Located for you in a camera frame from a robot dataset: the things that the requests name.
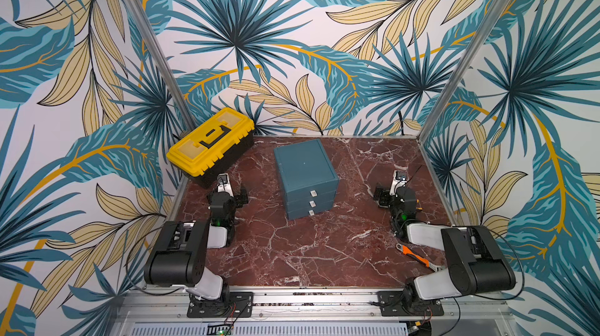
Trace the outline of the teal top drawer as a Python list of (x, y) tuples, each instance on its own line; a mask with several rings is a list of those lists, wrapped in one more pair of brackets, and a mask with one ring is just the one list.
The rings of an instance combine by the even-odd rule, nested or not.
[(325, 181), (317, 184), (308, 185), (300, 189), (289, 190), (285, 192), (284, 200), (286, 202), (295, 202), (308, 200), (313, 197), (325, 196), (329, 193), (337, 192), (339, 180)]

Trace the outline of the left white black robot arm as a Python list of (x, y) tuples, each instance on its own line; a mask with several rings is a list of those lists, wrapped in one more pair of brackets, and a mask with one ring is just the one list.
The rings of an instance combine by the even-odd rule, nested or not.
[(231, 245), (236, 211), (246, 204), (245, 188), (235, 194), (220, 185), (209, 194), (208, 219), (165, 223), (145, 264), (145, 282), (182, 287), (198, 301), (229, 303), (229, 286), (223, 277), (206, 267), (206, 256), (209, 250)]

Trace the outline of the teal three-drawer cabinet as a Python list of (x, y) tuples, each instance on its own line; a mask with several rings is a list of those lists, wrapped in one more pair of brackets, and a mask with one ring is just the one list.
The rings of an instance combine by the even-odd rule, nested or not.
[(325, 181), (340, 181), (319, 139), (277, 147), (273, 153), (283, 200), (286, 191)]

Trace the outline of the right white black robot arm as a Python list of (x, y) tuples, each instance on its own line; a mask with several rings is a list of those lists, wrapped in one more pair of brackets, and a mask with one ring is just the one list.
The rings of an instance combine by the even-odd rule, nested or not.
[[(418, 220), (417, 195), (406, 186), (386, 189), (377, 185), (373, 199), (380, 208), (390, 211), (391, 227), (399, 240), (400, 253), (432, 270), (430, 274), (406, 282), (403, 290), (406, 304), (507, 291), (517, 284), (514, 270), (488, 228), (450, 227)], [(415, 254), (409, 245), (441, 251), (445, 266), (437, 268), (431, 261)]]

